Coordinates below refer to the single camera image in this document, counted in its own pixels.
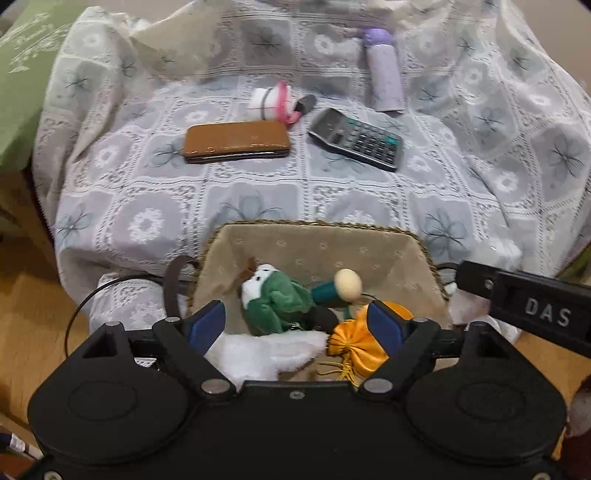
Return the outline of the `brown leather wallet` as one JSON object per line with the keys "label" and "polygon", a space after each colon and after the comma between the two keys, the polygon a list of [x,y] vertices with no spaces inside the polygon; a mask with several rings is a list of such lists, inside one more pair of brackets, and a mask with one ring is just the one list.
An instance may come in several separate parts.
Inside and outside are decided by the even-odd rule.
{"label": "brown leather wallet", "polygon": [[247,158],[283,158],[290,154],[287,127],[276,120],[211,123],[191,126],[181,154],[188,163]]}

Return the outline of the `small white tube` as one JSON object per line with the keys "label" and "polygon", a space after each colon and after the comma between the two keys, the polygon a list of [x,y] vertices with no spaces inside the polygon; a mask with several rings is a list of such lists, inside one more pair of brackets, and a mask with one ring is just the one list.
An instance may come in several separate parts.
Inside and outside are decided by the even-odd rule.
{"label": "small white tube", "polygon": [[301,114],[301,116],[304,116],[313,111],[316,104],[317,98],[315,97],[315,95],[308,94],[304,97],[301,97],[301,99],[297,100],[297,103],[294,106],[294,111],[298,114]]}

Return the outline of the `orange pumpkin pouch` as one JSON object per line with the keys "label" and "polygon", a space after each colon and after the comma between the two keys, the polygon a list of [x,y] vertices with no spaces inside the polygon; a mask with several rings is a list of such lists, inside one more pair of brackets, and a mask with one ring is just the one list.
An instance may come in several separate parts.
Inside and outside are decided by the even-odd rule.
{"label": "orange pumpkin pouch", "polygon": [[335,327],[325,350],[328,359],[318,363],[318,376],[359,387],[387,360],[385,350],[370,333],[368,310],[368,304],[359,307],[353,319]]}

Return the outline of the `purple water bottle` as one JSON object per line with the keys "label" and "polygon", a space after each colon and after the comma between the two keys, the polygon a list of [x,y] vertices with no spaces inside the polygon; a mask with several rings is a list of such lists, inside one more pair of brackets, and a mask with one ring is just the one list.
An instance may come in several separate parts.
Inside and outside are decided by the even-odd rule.
{"label": "purple water bottle", "polygon": [[363,44],[372,78],[375,109],[402,112],[405,95],[393,35],[383,28],[363,30]]}

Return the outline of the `floral lace cloth cover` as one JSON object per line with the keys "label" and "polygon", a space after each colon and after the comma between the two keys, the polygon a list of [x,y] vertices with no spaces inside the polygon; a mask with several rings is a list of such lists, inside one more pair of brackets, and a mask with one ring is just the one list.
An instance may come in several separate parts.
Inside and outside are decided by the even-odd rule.
{"label": "floral lace cloth cover", "polygon": [[[195,1],[179,13],[179,68],[162,30],[86,9],[56,57],[33,155],[36,190],[75,301],[125,270],[161,274],[222,224],[324,220],[416,233],[437,262],[510,235],[553,276],[590,243],[590,99],[509,1]],[[394,38],[405,109],[375,109],[363,30]],[[396,172],[290,131],[281,159],[190,165],[194,125],[242,121],[284,81],[404,141]]]}

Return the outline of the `green cushion with lettering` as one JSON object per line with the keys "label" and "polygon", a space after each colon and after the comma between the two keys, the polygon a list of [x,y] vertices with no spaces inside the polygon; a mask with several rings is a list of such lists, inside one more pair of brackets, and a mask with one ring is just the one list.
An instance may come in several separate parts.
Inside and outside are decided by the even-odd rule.
{"label": "green cushion with lettering", "polygon": [[49,77],[84,1],[30,1],[1,36],[1,172],[31,156]]}

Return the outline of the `teal and cream mushroom stamp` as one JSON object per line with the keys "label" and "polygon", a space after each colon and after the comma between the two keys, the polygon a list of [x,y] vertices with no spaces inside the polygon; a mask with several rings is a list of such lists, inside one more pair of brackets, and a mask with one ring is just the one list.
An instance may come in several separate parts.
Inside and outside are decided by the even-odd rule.
{"label": "teal and cream mushroom stamp", "polygon": [[339,270],[331,281],[311,289],[311,298],[325,307],[348,306],[359,300],[362,294],[362,278],[350,269]]}

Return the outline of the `white fluffy plush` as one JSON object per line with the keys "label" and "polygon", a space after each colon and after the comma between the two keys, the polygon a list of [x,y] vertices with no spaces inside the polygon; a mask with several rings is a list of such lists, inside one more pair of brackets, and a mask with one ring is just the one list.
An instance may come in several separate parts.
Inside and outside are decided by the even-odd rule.
{"label": "white fluffy plush", "polygon": [[297,372],[325,351],[328,340],[321,331],[221,333],[204,358],[239,390],[245,381],[277,381],[280,373]]}

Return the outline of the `green frog plush toy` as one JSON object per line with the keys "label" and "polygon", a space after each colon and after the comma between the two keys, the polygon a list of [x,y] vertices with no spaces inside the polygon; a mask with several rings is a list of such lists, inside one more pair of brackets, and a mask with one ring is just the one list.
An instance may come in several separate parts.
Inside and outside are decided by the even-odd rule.
{"label": "green frog plush toy", "polygon": [[252,333],[267,335],[311,330],[311,293],[283,271],[260,264],[240,288],[242,312]]}

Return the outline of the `grey desk calculator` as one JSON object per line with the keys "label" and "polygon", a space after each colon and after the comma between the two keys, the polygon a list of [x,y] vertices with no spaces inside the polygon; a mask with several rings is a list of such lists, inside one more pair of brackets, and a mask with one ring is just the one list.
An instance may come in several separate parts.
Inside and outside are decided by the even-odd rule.
{"label": "grey desk calculator", "polygon": [[334,108],[318,114],[308,134],[332,153],[389,172],[397,171],[403,154],[404,142],[400,136]]}

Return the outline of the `pink and white cloth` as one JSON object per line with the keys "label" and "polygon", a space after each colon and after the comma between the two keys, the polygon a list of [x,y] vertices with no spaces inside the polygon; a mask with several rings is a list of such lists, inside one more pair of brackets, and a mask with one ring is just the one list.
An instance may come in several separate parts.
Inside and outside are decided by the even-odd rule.
{"label": "pink and white cloth", "polygon": [[302,115],[290,85],[284,81],[254,89],[245,109],[246,120],[279,121],[285,126],[296,124]]}

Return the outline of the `woven basket with fabric liner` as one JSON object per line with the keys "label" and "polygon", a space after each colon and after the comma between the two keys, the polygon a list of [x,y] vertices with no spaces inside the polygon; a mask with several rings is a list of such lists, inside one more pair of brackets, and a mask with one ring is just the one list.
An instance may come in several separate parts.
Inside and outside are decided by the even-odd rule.
{"label": "woven basket with fabric liner", "polygon": [[[182,255],[172,260],[164,276],[167,315],[179,315],[180,276],[192,267],[197,273],[195,308],[219,300],[225,307],[223,333],[263,336],[249,329],[240,300],[242,283],[260,264],[273,265],[310,293],[341,269],[361,276],[359,300],[339,308],[315,303],[310,314],[314,325],[301,331],[331,335],[339,323],[353,319],[356,309],[373,300],[384,302],[405,320],[428,318],[443,328],[451,325],[443,285],[417,236],[394,228],[287,221],[224,225],[211,237],[202,258]],[[327,359],[324,351],[297,372],[280,373],[279,380],[332,381],[317,374],[318,363]]]}

